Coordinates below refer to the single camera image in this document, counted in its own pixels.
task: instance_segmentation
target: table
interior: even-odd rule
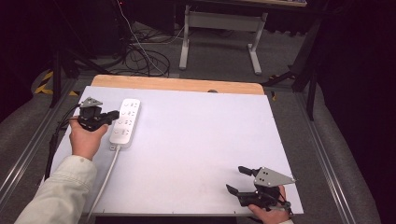
[[[265,164],[291,176],[259,84],[101,75],[82,98],[88,96],[103,100],[103,112],[118,109],[126,97],[142,101],[133,143],[120,152],[93,210],[97,216],[249,216],[250,211],[225,188],[230,184],[241,191],[254,190],[253,178],[240,174],[238,165],[257,169]],[[70,154],[68,132],[52,167]],[[109,133],[93,159],[98,176],[85,212],[114,155],[108,137]],[[294,213],[301,214],[295,185],[286,189]]]
[[[258,3],[271,6],[282,7],[305,7],[306,3],[289,2],[281,0],[245,0],[244,3]],[[247,44],[247,50],[253,65],[254,73],[260,75],[262,69],[259,59],[257,58],[256,48],[262,36],[262,30],[265,25],[267,13],[263,12],[261,17],[249,17],[238,15],[225,15],[218,13],[206,13],[190,11],[191,6],[186,5],[184,18],[184,37],[180,55],[179,68],[185,70],[187,68],[187,59],[189,54],[189,30],[190,27],[225,29],[245,32],[255,32],[252,44]]]

